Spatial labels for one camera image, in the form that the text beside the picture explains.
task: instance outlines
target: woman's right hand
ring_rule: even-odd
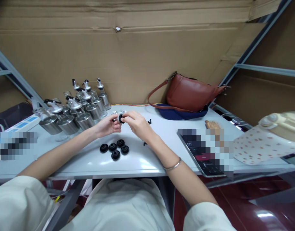
[[[125,118],[121,118],[121,121],[129,124],[133,133],[147,144],[157,135],[140,113],[129,111],[125,112],[123,116],[125,116]]]

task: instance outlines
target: polka dot paper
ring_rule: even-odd
[[[295,142],[255,126],[234,142],[234,158],[248,165],[256,165],[274,158],[295,153]]]

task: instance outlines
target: white sleeve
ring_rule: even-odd
[[[187,213],[183,231],[236,231],[224,211],[214,203],[202,202]]]
[[[42,183],[18,176],[0,186],[0,230],[41,231],[54,207]]]

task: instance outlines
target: brown leather bag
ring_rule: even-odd
[[[167,103],[172,107],[162,107],[151,104],[149,102],[151,95],[170,81],[171,84],[167,92]],[[197,113],[202,110],[206,104],[213,101],[225,88],[226,86],[211,86],[174,72],[168,79],[150,92],[147,101],[151,106],[160,109],[175,109],[181,112]]]

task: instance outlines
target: black rubber cap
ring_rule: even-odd
[[[114,152],[114,151],[116,150],[116,148],[117,148],[116,144],[115,144],[115,143],[112,143],[112,144],[110,144],[110,146],[109,146],[109,151],[110,151],[110,152]]]
[[[117,144],[117,146],[118,146],[119,148],[121,148],[121,147],[123,147],[123,146],[125,145],[125,141],[124,141],[124,140],[118,140],[118,141],[116,142],[116,144]]]
[[[117,161],[121,157],[121,153],[117,150],[115,150],[112,154],[111,157],[114,161]]]
[[[107,144],[102,144],[102,145],[100,146],[100,152],[101,152],[101,153],[105,153],[105,152],[107,152],[108,149],[109,149],[109,146],[108,146]]]
[[[121,124],[124,124],[125,122],[121,121],[121,118],[123,118],[122,114],[119,114],[117,119]]]
[[[129,147],[127,145],[124,145],[122,148],[121,148],[121,152],[123,155],[127,155],[128,152],[129,152]]]

